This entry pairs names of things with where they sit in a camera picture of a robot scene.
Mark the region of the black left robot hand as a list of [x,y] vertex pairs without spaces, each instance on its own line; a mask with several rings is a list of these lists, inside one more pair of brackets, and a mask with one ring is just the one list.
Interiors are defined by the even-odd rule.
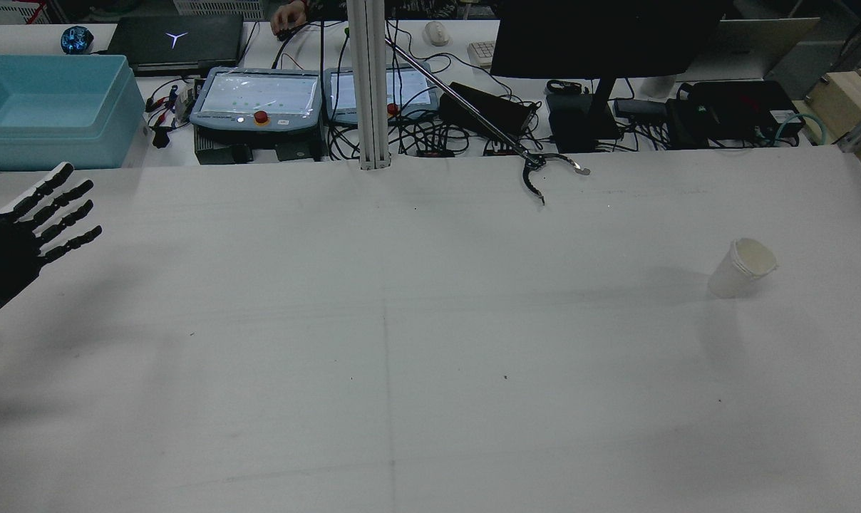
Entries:
[[102,227],[97,225],[59,246],[46,248],[66,228],[88,215],[93,208],[91,200],[37,232],[37,228],[70,202],[82,198],[93,188],[91,179],[82,179],[73,188],[57,194],[56,189],[65,185],[73,172],[72,163],[60,162],[36,184],[0,208],[0,309],[34,282],[44,266],[91,243],[102,233]]

